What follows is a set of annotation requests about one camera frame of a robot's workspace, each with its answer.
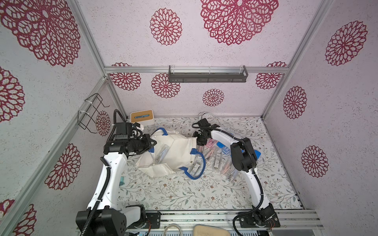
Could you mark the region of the white canvas bag blue handles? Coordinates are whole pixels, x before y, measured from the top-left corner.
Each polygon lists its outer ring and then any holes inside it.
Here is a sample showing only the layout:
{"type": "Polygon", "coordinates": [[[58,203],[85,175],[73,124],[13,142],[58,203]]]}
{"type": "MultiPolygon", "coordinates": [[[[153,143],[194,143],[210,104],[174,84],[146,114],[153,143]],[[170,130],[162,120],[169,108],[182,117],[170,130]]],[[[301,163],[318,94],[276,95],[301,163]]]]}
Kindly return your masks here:
{"type": "Polygon", "coordinates": [[[202,177],[206,169],[206,160],[202,152],[197,149],[195,137],[186,137],[177,131],[158,128],[151,135],[157,144],[140,156],[136,167],[146,175],[157,178],[173,175],[183,171],[191,180],[202,177]],[[191,167],[199,162],[201,168],[195,177],[190,175],[191,167]]]}

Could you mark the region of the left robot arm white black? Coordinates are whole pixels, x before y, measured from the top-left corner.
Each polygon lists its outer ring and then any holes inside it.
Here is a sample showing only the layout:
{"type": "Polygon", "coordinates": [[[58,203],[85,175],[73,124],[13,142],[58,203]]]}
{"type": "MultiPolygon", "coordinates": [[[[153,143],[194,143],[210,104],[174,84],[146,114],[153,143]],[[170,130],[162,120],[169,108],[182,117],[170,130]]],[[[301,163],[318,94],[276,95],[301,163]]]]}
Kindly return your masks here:
{"type": "Polygon", "coordinates": [[[143,205],[121,210],[117,193],[129,157],[152,150],[157,142],[143,133],[139,123],[129,123],[119,110],[113,112],[113,128],[103,147],[103,164],[96,190],[75,222],[82,236],[123,236],[126,230],[143,228],[148,223],[143,205]]]}

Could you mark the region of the clear blue compass set case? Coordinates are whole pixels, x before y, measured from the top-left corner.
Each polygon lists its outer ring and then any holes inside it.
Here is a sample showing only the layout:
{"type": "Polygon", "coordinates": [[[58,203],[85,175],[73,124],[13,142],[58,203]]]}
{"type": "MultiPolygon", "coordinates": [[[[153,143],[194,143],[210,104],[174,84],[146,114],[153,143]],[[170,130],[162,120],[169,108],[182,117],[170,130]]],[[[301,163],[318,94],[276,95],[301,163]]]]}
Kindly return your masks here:
{"type": "Polygon", "coordinates": [[[228,147],[221,148],[221,152],[226,156],[231,154],[231,150],[228,147]]]}

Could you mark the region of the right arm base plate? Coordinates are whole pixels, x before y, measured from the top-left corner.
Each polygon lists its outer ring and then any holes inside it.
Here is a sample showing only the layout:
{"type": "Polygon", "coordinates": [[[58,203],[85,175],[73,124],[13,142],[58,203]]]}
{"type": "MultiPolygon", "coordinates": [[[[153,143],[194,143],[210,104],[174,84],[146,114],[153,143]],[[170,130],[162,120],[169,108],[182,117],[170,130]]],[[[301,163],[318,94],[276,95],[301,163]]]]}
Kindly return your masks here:
{"type": "Polygon", "coordinates": [[[252,213],[242,212],[240,220],[240,226],[242,228],[279,228],[281,226],[277,213],[275,212],[273,205],[269,204],[268,207],[256,210],[252,213]]]}

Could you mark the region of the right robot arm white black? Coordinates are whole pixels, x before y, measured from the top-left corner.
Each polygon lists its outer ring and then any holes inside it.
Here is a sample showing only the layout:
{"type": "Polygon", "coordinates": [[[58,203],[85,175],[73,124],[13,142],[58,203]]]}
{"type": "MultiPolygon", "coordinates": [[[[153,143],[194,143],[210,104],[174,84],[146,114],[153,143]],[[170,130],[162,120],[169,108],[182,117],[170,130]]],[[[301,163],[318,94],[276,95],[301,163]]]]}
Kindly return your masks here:
{"type": "Polygon", "coordinates": [[[247,184],[252,208],[246,212],[237,214],[232,220],[232,226],[237,235],[242,235],[237,229],[236,221],[244,219],[253,226],[266,228],[271,231],[280,227],[280,221],[270,200],[266,197],[260,178],[258,176],[258,155],[249,138],[239,138],[221,129],[217,124],[210,124],[207,119],[201,119],[192,124],[197,129],[193,137],[197,139],[199,146],[207,144],[208,139],[220,142],[231,151],[233,167],[240,172],[247,184]]]}

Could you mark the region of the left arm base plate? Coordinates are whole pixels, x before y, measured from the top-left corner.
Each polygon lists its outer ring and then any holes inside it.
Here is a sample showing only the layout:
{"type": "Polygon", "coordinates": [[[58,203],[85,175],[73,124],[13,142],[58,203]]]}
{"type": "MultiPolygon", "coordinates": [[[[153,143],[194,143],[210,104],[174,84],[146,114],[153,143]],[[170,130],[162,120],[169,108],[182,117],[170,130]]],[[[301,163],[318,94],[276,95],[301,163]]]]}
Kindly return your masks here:
{"type": "Polygon", "coordinates": [[[136,222],[131,224],[128,229],[159,229],[161,222],[161,212],[153,211],[142,213],[140,219],[136,222]]]}

